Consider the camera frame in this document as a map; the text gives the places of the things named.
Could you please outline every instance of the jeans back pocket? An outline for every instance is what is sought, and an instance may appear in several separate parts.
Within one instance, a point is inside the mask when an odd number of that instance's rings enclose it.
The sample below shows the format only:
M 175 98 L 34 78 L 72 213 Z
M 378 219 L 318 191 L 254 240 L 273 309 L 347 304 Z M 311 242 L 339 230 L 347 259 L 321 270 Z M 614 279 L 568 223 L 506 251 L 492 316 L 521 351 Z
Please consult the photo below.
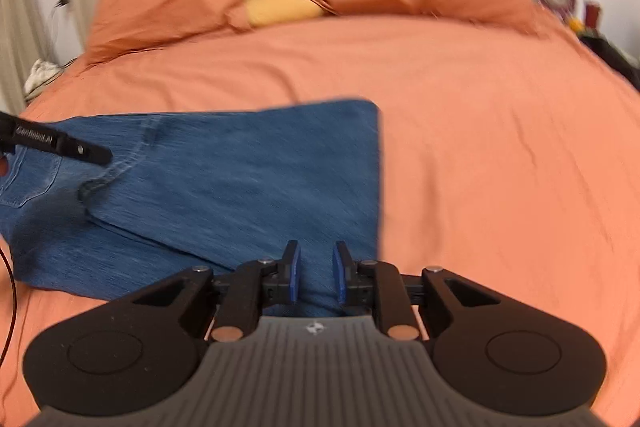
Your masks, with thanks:
M 0 204 L 20 207 L 51 188 L 60 169 L 60 156 L 27 147 L 16 147 L 9 159 L 9 173 L 0 178 Z

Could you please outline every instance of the bed sheet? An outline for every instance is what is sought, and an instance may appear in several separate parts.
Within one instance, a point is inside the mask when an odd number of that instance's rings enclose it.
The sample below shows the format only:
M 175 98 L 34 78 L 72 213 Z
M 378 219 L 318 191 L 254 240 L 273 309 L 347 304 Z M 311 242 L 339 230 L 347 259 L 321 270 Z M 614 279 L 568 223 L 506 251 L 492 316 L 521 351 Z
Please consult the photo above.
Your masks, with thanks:
M 609 365 L 594 411 L 626 427 L 640 415 L 640 98 L 548 12 L 538 23 L 541 39 L 408 16 L 201 36 L 90 69 L 80 58 L 24 115 L 372 100 L 380 257 L 405 273 L 443 265 L 588 330 Z M 37 411 L 20 371 L 28 342 L 97 303 L 20 287 L 0 422 Z

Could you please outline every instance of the jeans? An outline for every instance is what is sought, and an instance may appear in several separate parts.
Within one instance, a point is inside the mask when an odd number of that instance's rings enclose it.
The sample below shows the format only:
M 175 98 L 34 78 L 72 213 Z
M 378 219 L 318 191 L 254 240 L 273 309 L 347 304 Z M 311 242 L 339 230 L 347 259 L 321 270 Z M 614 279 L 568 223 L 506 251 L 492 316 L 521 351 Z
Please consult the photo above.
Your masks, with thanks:
M 107 168 L 17 148 L 0 231 L 15 276 L 113 299 L 181 269 L 228 273 L 302 248 L 302 304 L 338 312 L 332 244 L 374 259 L 378 110 L 364 100 L 249 113 L 72 118 L 53 126 L 109 147 Z

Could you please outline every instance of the yellow cushion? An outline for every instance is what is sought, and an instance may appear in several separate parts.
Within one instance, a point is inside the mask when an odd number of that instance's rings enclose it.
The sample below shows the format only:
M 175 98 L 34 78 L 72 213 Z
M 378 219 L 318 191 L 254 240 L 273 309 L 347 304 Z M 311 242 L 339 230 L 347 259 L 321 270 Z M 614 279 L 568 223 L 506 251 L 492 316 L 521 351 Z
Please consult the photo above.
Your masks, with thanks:
M 324 10 L 310 0 L 246 0 L 251 26 L 262 27 L 282 22 L 321 17 Z

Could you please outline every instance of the curtain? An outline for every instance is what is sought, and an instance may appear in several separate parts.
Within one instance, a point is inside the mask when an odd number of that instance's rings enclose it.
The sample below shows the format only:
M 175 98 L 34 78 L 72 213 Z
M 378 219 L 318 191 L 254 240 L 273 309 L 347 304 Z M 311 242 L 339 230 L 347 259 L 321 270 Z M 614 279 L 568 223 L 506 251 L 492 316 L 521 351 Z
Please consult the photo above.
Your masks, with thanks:
M 46 58 L 46 42 L 35 0 L 0 0 L 0 110 L 24 109 L 23 86 L 33 63 Z

